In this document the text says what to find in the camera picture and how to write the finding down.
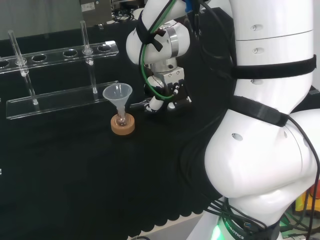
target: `test tube rack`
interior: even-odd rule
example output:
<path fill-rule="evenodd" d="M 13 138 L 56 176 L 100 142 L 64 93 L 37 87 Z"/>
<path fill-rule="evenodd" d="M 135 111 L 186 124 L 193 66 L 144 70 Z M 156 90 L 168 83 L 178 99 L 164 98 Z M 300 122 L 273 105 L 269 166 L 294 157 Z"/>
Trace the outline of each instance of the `test tube rack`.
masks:
<path fill-rule="evenodd" d="M 15 34 L 8 32 L 15 56 L 0 57 L 0 74 L 20 71 L 29 96 L 6 102 L 6 118 L 18 119 L 58 110 L 64 110 L 107 101 L 103 90 L 118 81 L 96 84 L 95 59 L 110 58 L 119 53 L 115 41 L 89 44 L 85 21 L 81 21 L 83 45 L 21 54 Z M 32 86 L 29 69 L 57 64 L 85 61 L 91 85 L 37 95 Z"/>

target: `green cable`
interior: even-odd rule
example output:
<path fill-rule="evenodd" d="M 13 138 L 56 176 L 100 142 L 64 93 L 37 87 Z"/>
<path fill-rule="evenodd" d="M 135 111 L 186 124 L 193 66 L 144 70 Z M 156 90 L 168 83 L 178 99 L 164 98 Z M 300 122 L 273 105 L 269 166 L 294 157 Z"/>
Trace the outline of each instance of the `green cable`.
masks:
<path fill-rule="evenodd" d="M 154 28 L 151 30 L 152 33 L 154 33 L 155 31 L 157 31 L 157 29 L 162 25 L 162 22 L 165 20 L 165 18 L 167 17 L 168 13 L 171 11 L 172 7 L 174 6 L 174 4 L 176 3 L 176 0 L 173 0 L 170 5 L 168 6 L 168 8 L 164 11 L 164 13 L 162 14 L 162 16 L 160 17 L 160 19 L 158 20 L 158 22 L 155 24 Z M 149 83 L 147 75 L 145 73 L 145 53 L 146 53 L 146 45 L 143 46 L 143 50 L 142 50 L 142 56 L 141 56 L 141 71 L 142 71 L 142 75 L 144 78 L 145 83 L 148 85 L 148 87 L 152 90 L 152 92 L 154 93 L 154 95 L 158 96 L 159 98 L 161 98 L 162 100 L 168 100 L 168 99 L 172 99 L 174 97 L 174 95 L 171 96 L 163 96 L 161 94 L 159 94 Z"/>

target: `glass test tube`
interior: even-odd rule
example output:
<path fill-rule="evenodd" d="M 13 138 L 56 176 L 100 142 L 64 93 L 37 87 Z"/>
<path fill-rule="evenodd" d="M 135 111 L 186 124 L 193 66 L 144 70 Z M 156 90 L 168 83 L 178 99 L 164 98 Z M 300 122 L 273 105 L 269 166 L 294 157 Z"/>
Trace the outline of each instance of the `glass test tube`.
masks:
<path fill-rule="evenodd" d="M 24 79 L 24 82 L 26 84 L 28 92 L 31 96 L 32 102 L 34 105 L 38 105 L 39 103 L 36 98 L 35 90 L 32 86 L 32 83 L 31 83 L 31 80 L 29 77 L 29 70 L 26 66 L 26 60 L 22 57 L 22 54 L 20 52 L 20 48 L 17 43 L 17 39 L 15 37 L 14 31 L 12 31 L 12 30 L 8 31 L 8 35 L 9 35 L 9 39 L 10 39 L 14 54 L 16 56 L 16 64 L 20 67 L 21 76 Z"/>
<path fill-rule="evenodd" d="M 80 21 L 80 24 L 81 24 L 82 40 L 83 40 L 83 45 L 84 45 L 84 49 L 82 52 L 85 55 L 91 55 L 93 53 L 93 50 L 92 50 L 92 48 L 90 48 L 86 22 Z M 96 84 L 94 59 L 93 59 L 93 57 L 86 57 L 85 62 L 87 63 L 87 66 L 88 66 L 93 93 L 97 94 L 98 91 L 97 91 L 97 84 Z"/>

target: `screw hole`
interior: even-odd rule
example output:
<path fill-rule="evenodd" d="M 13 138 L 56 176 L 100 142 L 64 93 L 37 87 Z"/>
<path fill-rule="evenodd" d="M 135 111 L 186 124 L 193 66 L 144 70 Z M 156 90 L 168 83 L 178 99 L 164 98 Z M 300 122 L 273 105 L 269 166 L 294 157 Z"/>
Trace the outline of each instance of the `screw hole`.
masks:
<path fill-rule="evenodd" d="M 7 60 L 0 61 L 0 69 L 3 69 L 9 65 L 9 62 Z"/>
<path fill-rule="evenodd" d="M 100 52 L 107 52 L 111 49 L 111 46 L 110 45 L 101 45 L 101 46 L 98 46 L 98 51 Z"/>
<path fill-rule="evenodd" d="M 76 50 L 74 50 L 74 49 L 69 49 L 68 51 L 64 51 L 63 52 L 63 56 L 65 56 L 67 58 L 71 58 L 71 57 L 73 57 L 73 56 L 75 56 L 77 54 L 78 54 L 78 52 Z"/>
<path fill-rule="evenodd" d="M 232 133 L 232 137 L 235 139 L 235 140 L 237 140 L 237 141 L 239 141 L 239 142 L 241 142 L 244 138 L 240 135 L 240 134 L 238 134 L 238 133 Z"/>
<path fill-rule="evenodd" d="M 39 63 L 39 62 L 43 62 L 44 60 L 46 60 L 47 56 L 44 54 L 40 54 L 40 55 L 33 56 L 31 59 L 32 59 L 32 61 Z"/>

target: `table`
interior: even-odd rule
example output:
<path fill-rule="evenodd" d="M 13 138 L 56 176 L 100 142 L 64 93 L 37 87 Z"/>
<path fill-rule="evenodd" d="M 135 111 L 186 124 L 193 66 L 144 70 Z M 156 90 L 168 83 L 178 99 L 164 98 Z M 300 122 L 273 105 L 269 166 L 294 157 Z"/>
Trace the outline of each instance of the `table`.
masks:
<path fill-rule="evenodd" d="M 232 19 L 221 9 L 215 11 L 231 34 Z M 207 50 L 226 54 L 215 21 L 206 13 L 201 20 Z M 95 61 L 97 84 L 130 84 L 130 103 L 144 99 L 138 67 L 126 54 L 126 39 L 135 24 L 88 29 L 90 43 L 115 40 L 120 51 L 115 58 Z M 24 37 L 18 43 L 22 53 L 78 46 L 81 31 Z M 9 41 L 0 42 L 0 55 L 13 55 Z M 126 240 L 168 219 L 207 208 L 208 201 L 177 175 L 177 157 L 188 136 L 224 107 L 232 84 L 202 62 L 194 37 L 189 51 L 177 60 L 184 68 L 193 108 L 180 114 L 132 112 L 136 130 L 128 137 L 112 133 L 110 119 L 116 109 L 109 102 L 8 120 L 6 101 L 28 93 L 18 72 L 0 75 L 1 239 Z M 230 70 L 223 61 L 210 64 Z M 87 74 L 83 62 L 30 70 L 37 94 L 89 85 Z M 212 131 L 208 129 L 206 137 Z M 195 151 L 193 145 L 197 139 L 184 156 Z M 213 198 L 220 196 L 206 178 L 201 157 L 192 165 L 192 177 Z"/>

